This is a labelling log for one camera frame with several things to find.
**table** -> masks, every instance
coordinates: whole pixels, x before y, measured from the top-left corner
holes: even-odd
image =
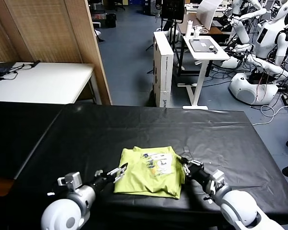
[[[96,170],[117,167],[122,149],[134,146],[172,146],[178,155],[188,147],[206,169],[222,170],[233,188],[254,196],[269,217],[288,223],[288,183],[244,112],[83,103],[64,106],[14,183],[6,197],[9,229],[39,228],[44,208],[53,201],[46,193],[58,177],[80,171],[88,182]],[[224,223],[219,207],[204,197],[197,183],[184,185],[179,200],[113,194],[109,185],[83,229],[96,229],[96,221],[124,229]]]
[[[75,103],[89,82],[95,95],[94,68],[89,64],[39,63],[32,69],[19,70],[14,80],[0,81],[1,102],[45,104]]]
[[[184,4],[184,7],[186,9],[187,14],[189,14],[189,13],[194,13],[194,12],[196,13],[199,5],[200,4],[192,4],[192,6],[191,6],[190,4]],[[226,6],[218,7],[214,16],[215,17],[222,17],[223,12],[227,9]]]
[[[62,108],[60,104],[0,102],[0,178],[17,179]]]
[[[213,52],[194,52],[192,46],[190,45],[190,40],[193,40],[193,38],[187,38],[186,36],[183,37],[183,40],[185,44],[187,44],[187,47],[190,50],[190,53],[192,54],[192,57],[195,60],[200,60],[202,63],[200,74],[199,74],[196,84],[178,84],[178,87],[186,87],[188,96],[191,102],[191,106],[183,106],[182,108],[184,109],[206,109],[206,110],[208,109],[207,106],[197,105],[200,94],[201,94],[202,86],[204,83],[204,79],[206,77],[208,64],[209,62],[213,60],[228,60],[229,59],[228,54],[218,45],[218,43],[215,42],[214,39],[212,39],[212,37],[199,36],[199,39],[210,40],[218,51],[216,54]],[[196,87],[194,94],[192,91],[192,87]]]
[[[186,35],[186,31],[187,31],[187,21],[191,20],[193,21],[193,25],[200,25],[200,21],[196,18],[196,13],[190,13],[190,14],[185,14],[184,18],[183,18],[183,23],[178,24],[178,29],[181,33],[181,36],[185,36]],[[224,34],[222,33],[222,31],[220,31],[217,27],[211,27],[209,30],[209,33],[207,34],[201,34],[201,35],[209,35],[212,36],[214,39],[218,39],[219,37],[224,36]],[[177,73],[177,78],[179,78],[181,75],[198,75],[200,72],[198,70],[182,70],[182,61],[183,61],[183,55],[184,55],[184,50],[185,48],[185,43],[184,40],[182,40],[181,42],[181,49],[180,49],[180,55],[178,56],[177,54],[177,59],[179,60],[179,66],[178,66],[178,73]]]

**humanoid robot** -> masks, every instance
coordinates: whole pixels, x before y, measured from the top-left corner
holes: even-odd
[[[255,8],[255,11],[245,13],[248,6]],[[236,53],[251,51],[253,45],[248,44],[250,38],[243,22],[264,15],[266,12],[266,8],[263,8],[258,0],[233,0],[232,7],[228,9],[228,12],[226,12],[228,17],[227,20],[230,22],[229,24],[232,25],[232,31],[229,37],[229,41],[232,42],[229,42],[228,47],[225,50],[234,51]],[[235,69],[240,64],[240,60],[234,56],[230,56],[229,60],[215,61],[214,64],[226,69]]]
[[[247,50],[242,54],[236,52],[236,57],[240,56],[246,64],[255,66],[252,73],[237,73],[233,77],[229,89],[238,100],[252,105],[269,104],[278,91],[276,82],[288,78],[288,72],[280,67],[288,50],[288,25],[285,25],[287,14],[288,0],[275,1],[271,20],[257,25],[259,34],[255,41],[256,54],[248,53]],[[244,34],[243,26],[240,22],[236,25],[234,28],[239,38],[247,40],[249,36]],[[266,61],[270,54],[274,63]]]
[[[220,170],[209,174],[202,162],[186,158],[181,158],[180,162],[186,180],[196,180],[209,195],[207,199],[212,199],[220,206],[224,218],[236,230],[284,230],[257,206],[249,193],[232,190]],[[70,192],[66,199],[57,200],[45,209],[41,220],[42,230],[80,229],[89,219],[96,192],[101,191],[106,184],[119,180],[126,168],[123,165],[108,173],[97,173],[97,180],[89,185],[82,185],[78,172],[59,178],[59,185],[66,185]]]

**folded shirt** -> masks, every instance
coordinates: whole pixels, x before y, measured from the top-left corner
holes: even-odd
[[[115,193],[180,198],[185,173],[171,146],[123,149],[120,166],[125,163],[128,167],[115,183]]]

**cardboard box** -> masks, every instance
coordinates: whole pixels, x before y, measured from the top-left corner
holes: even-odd
[[[164,32],[154,32],[154,94],[158,107],[170,101],[174,53]]]

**floor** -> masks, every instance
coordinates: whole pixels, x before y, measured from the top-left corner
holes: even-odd
[[[160,27],[160,20],[141,14],[140,9],[137,6],[126,7],[126,11],[119,9],[116,12],[117,27],[99,29],[102,32],[101,38],[105,40],[99,43],[99,48],[114,105],[146,106],[152,90],[153,75],[147,72],[153,66],[153,49],[145,50],[152,44],[153,31]],[[194,68],[194,61],[188,54],[184,56],[183,64]],[[263,116],[259,110],[233,98],[228,91],[229,82],[226,81],[229,80],[212,79],[205,82],[205,86],[224,83],[204,87],[198,104],[207,105],[211,110],[244,111],[253,124],[269,121],[270,118]],[[190,105],[184,88],[172,84],[171,94],[171,107]],[[279,98],[274,108],[282,106]],[[270,124],[255,126],[255,129],[280,170],[288,166],[288,147],[285,145],[288,140],[288,109],[280,110]]]

